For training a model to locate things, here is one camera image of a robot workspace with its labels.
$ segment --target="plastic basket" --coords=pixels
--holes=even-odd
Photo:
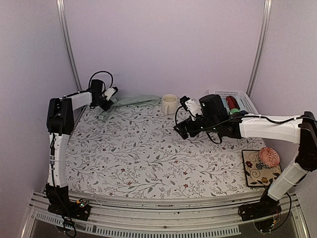
[[[213,94],[218,94],[220,97],[225,98],[227,96],[240,96],[241,101],[244,107],[247,109],[249,113],[252,114],[259,114],[256,107],[251,102],[251,99],[245,92],[237,92],[237,91],[214,91]]]

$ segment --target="white mug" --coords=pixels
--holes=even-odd
[[[166,94],[162,97],[162,113],[173,114],[177,110],[177,97],[173,94]]]

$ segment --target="folded cloth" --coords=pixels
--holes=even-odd
[[[160,102],[160,97],[156,95],[141,95],[137,97],[122,97],[122,98],[114,98],[112,99],[114,107],[121,107],[127,105],[135,105],[135,106],[148,106],[153,105],[157,106]]]

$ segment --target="pink round object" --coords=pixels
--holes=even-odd
[[[269,167],[278,166],[280,159],[278,153],[269,147],[264,147],[259,152],[260,160]]]

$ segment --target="wall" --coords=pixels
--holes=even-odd
[[[317,116],[317,1],[274,0],[269,29],[252,101],[263,115]],[[285,167],[297,146],[271,141]],[[317,237],[317,172],[297,186],[297,195],[309,226]]]
[[[263,8],[264,0],[65,1],[83,88],[108,70],[121,95],[245,91]]]
[[[49,99],[75,91],[54,0],[0,4],[0,237],[15,238],[47,180]]]

